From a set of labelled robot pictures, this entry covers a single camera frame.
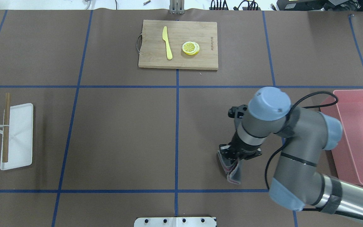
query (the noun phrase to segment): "wooden stick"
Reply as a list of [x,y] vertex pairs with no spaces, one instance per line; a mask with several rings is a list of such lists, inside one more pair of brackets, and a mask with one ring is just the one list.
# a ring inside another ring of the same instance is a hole
[[[10,93],[6,94],[6,105],[4,114],[4,125],[9,125],[10,117]],[[8,162],[8,148],[9,148],[9,126],[4,126],[3,134],[3,162]]]

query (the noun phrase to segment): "robotic arm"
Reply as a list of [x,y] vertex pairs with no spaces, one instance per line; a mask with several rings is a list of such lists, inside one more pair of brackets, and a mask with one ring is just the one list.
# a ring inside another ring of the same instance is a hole
[[291,109],[289,96],[274,87],[258,90],[248,106],[238,108],[241,111],[229,110],[236,132],[229,146],[220,145],[222,158],[261,155],[260,145],[270,133],[287,138],[269,189],[271,199],[290,210],[301,211],[309,204],[363,223],[363,188],[316,171],[321,151],[336,147],[341,139],[340,121],[321,112]]

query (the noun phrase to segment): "lemon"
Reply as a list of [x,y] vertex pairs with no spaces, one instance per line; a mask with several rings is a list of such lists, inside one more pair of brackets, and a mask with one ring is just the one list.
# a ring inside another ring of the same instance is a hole
[[196,42],[185,42],[183,44],[183,52],[187,55],[196,55],[200,51],[200,46]]

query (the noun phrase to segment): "brown table surface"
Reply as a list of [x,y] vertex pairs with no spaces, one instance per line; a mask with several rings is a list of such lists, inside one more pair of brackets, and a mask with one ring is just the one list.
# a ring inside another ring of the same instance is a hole
[[[277,136],[243,163],[241,185],[216,158],[234,133],[227,110],[263,86],[293,102],[363,89],[363,13],[350,13],[1,10],[0,124],[5,92],[35,116],[33,164],[0,170],[0,226],[126,227],[176,214],[221,227],[359,226],[271,201],[263,174]],[[219,70],[138,68],[144,19],[216,21]],[[318,170],[337,174],[330,152]]]

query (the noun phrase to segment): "pink plastic container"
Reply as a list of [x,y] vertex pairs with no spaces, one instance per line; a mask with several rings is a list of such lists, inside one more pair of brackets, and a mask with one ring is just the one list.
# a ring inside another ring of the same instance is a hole
[[[363,90],[335,90],[338,104],[321,108],[343,124],[343,138],[332,150],[338,178],[363,185]],[[333,102],[327,98],[322,104]]]

